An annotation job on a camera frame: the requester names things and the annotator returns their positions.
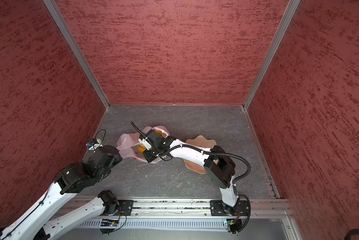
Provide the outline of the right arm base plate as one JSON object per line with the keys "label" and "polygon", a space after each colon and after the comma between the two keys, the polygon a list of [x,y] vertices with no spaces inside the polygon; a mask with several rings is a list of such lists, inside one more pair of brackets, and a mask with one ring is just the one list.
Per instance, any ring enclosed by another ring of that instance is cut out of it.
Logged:
{"label": "right arm base plate", "polygon": [[222,200],[211,200],[210,209],[212,216],[247,217],[251,207],[246,200],[238,199],[238,201],[233,207],[223,203]]}

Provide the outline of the yellow fake banana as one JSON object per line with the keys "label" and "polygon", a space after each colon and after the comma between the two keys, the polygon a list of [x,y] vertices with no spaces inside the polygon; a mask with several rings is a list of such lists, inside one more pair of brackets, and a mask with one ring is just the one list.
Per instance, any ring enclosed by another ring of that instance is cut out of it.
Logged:
{"label": "yellow fake banana", "polygon": [[141,144],[137,145],[137,148],[138,148],[138,151],[140,153],[143,153],[146,150],[146,147],[144,145],[141,145]]}

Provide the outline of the pink scalloped bowl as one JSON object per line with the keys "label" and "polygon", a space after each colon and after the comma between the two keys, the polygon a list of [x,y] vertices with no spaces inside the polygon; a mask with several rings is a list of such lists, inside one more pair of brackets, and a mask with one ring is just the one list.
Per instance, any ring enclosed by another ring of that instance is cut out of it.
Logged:
{"label": "pink scalloped bowl", "polygon": [[[202,135],[199,135],[197,136],[196,138],[194,139],[187,139],[185,141],[186,144],[188,145],[192,145],[192,146],[195,146],[195,147],[198,147],[198,148],[213,148],[217,142],[215,140],[212,140],[212,139],[206,139],[204,136]],[[185,163],[185,166],[193,171],[193,172],[196,172],[198,174],[201,174],[201,175],[205,175],[206,174],[206,171],[204,169],[204,167],[196,164],[196,163],[193,163],[187,159],[184,159],[184,163]]]}

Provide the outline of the yellow fake lemon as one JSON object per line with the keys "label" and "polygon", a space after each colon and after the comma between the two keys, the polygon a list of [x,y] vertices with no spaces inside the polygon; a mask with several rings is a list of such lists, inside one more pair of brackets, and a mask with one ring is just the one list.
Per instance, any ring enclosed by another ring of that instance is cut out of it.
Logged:
{"label": "yellow fake lemon", "polygon": [[162,131],[155,130],[155,132],[156,132],[159,136],[162,136],[162,135],[163,135]]}

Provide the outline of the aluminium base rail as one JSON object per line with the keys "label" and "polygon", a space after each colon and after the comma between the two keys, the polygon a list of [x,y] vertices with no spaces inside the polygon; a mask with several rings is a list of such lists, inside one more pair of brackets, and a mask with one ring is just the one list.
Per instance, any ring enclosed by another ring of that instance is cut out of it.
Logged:
{"label": "aluminium base rail", "polygon": [[[134,198],[127,212],[132,218],[212,218],[210,199]],[[285,199],[251,199],[252,218],[286,218],[293,213]]]}

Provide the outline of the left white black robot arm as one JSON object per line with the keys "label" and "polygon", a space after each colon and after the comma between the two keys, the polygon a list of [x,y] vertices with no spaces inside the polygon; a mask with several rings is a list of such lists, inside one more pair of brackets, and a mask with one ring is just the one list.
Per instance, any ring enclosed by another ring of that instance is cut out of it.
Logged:
{"label": "left white black robot arm", "polygon": [[101,182],[121,160],[117,148],[105,145],[97,147],[88,161],[68,165],[36,203],[10,226],[0,229],[0,240],[56,240],[93,217],[121,216],[116,196],[106,190],[89,203],[52,220],[69,200]]}

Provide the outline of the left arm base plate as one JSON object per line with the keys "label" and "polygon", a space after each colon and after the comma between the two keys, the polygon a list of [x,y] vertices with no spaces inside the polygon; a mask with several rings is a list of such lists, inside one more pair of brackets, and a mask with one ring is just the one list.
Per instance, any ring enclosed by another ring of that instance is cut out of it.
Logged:
{"label": "left arm base plate", "polygon": [[104,214],[107,216],[123,216],[127,217],[131,215],[133,209],[133,200],[119,200],[116,204],[112,203],[106,208]]}

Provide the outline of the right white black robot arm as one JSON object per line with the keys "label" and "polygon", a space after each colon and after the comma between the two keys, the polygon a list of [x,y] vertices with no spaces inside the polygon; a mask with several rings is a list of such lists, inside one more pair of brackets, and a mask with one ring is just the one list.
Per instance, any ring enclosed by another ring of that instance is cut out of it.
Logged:
{"label": "right white black robot arm", "polygon": [[147,162],[157,158],[164,160],[165,157],[182,158],[204,168],[211,182],[220,189],[220,211],[227,216],[240,215],[240,197],[236,182],[251,172],[251,165],[245,158],[226,153],[217,145],[201,148],[171,136],[165,138],[154,130],[149,130],[146,134],[141,130],[137,132],[139,143],[145,147],[142,154]]}

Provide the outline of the right aluminium corner post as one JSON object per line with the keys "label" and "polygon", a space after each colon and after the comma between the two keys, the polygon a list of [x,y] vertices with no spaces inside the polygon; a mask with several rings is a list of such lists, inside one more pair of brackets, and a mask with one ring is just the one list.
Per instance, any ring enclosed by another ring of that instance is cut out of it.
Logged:
{"label": "right aluminium corner post", "polygon": [[263,60],[263,63],[261,64],[258,74],[256,75],[253,85],[249,91],[249,94],[243,104],[244,111],[247,111],[249,109],[249,106],[256,94],[256,91],[259,88],[259,86],[263,80],[263,77],[265,76],[267,69],[270,66],[270,63],[272,62],[272,59],[278,50],[278,47],[285,35],[285,32],[296,12],[300,2],[301,2],[300,0],[290,0],[288,2],[288,5],[285,9],[285,12],[284,12],[281,20],[280,20],[280,23],[277,27],[277,30],[274,34],[272,41],[271,41],[271,44],[267,50],[267,53]]}

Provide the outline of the left aluminium corner post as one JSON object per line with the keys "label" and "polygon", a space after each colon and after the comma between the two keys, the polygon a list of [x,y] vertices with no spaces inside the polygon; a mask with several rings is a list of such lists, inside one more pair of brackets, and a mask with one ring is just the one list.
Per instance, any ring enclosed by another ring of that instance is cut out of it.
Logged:
{"label": "left aluminium corner post", "polygon": [[104,105],[106,111],[109,110],[111,107],[111,103],[109,102],[108,98],[106,97],[102,87],[100,86],[97,78],[94,75],[89,63],[87,62],[83,52],[78,46],[72,32],[70,31],[67,23],[65,22],[60,10],[57,7],[55,1],[52,0],[43,0],[47,10],[51,14],[53,20],[57,24],[60,32],[62,33],[64,39],[68,43],[70,49],[72,50],[74,56],[76,57],[78,63],[80,64],[81,68],[83,69],[85,75],[87,76],[88,80],[90,81],[91,85],[93,86],[95,92],[97,93],[98,97],[100,98],[102,104]]}

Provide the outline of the pink plastic bag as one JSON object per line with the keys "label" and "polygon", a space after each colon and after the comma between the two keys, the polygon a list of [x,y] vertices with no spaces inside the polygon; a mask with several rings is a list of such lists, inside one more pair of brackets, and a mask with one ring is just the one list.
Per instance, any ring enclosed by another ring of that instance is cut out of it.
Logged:
{"label": "pink plastic bag", "polygon": [[[155,126],[155,127],[145,127],[142,132],[147,134],[150,130],[159,130],[162,131],[163,137],[166,138],[170,135],[169,131],[164,126]],[[118,149],[119,154],[123,159],[131,158],[133,160],[147,163],[147,160],[144,158],[143,154],[138,151],[137,145],[139,144],[139,133],[131,134],[122,134],[118,141],[116,142],[116,148]]]}

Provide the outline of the aluminium corner post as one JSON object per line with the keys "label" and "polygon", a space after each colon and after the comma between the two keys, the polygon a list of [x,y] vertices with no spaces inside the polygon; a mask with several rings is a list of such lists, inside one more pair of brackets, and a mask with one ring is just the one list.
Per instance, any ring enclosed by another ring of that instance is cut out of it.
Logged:
{"label": "aluminium corner post", "polygon": [[267,53],[263,60],[263,63],[261,64],[258,74],[256,75],[253,85],[249,91],[249,94],[243,104],[244,111],[247,111],[249,109],[249,106],[256,94],[256,91],[259,88],[259,86],[263,80],[263,77],[265,76],[267,69],[270,66],[270,63],[272,62],[272,59],[278,50],[278,47],[285,35],[285,32],[296,12],[300,2],[301,2],[300,0],[290,0],[288,2],[288,5],[285,9],[285,12],[284,12],[281,20],[280,20],[280,23],[277,27],[277,30],[274,34],[272,41],[271,41],[271,44],[267,50]]}
{"label": "aluminium corner post", "polygon": [[76,57],[78,63],[80,64],[81,68],[83,69],[85,75],[87,76],[88,80],[90,81],[91,85],[93,86],[95,92],[97,93],[98,97],[100,98],[102,104],[104,105],[106,111],[109,110],[111,107],[111,103],[109,102],[108,98],[106,97],[102,87],[100,86],[97,78],[94,75],[89,63],[87,62],[83,52],[78,46],[72,32],[70,31],[67,23],[65,22],[60,10],[57,7],[55,1],[52,0],[43,0],[47,10],[51,14],[53,20],[57,24],[60,32],[62,33],[64,39],[68,43],[70,49],[72,50],[74,56]]}

